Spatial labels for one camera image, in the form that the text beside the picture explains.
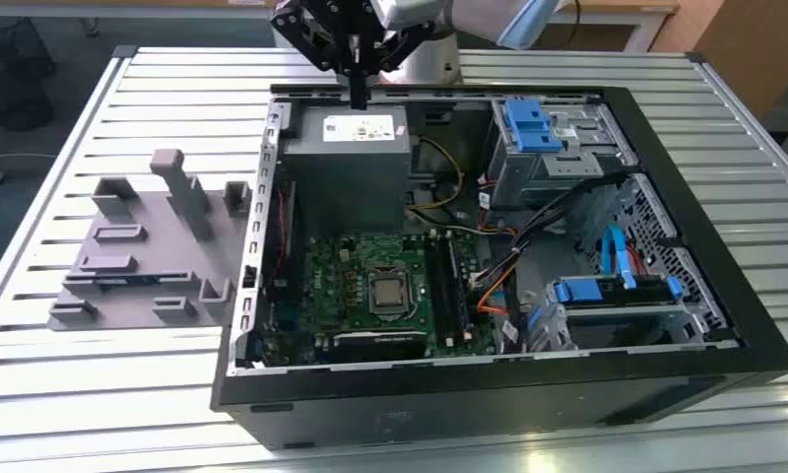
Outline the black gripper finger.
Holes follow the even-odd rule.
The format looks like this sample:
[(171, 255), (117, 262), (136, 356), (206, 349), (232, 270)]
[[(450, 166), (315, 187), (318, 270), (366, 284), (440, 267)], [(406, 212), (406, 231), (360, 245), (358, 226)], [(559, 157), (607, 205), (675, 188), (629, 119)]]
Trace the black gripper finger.
[(407, 27), (384, 39), (380, 25), (360, 29), (360, 108), (366, 109), (371, 96), (368, 80), (380, 72), (392, 72), (420, 43), (428, 38), (428, 24)]
[(280, 1), (271, 25), (320, 71), (334, 71), (347, 81), (350, 104), (360, 109), (360, 66), (352, 34), (331, 31), (332, 1)]

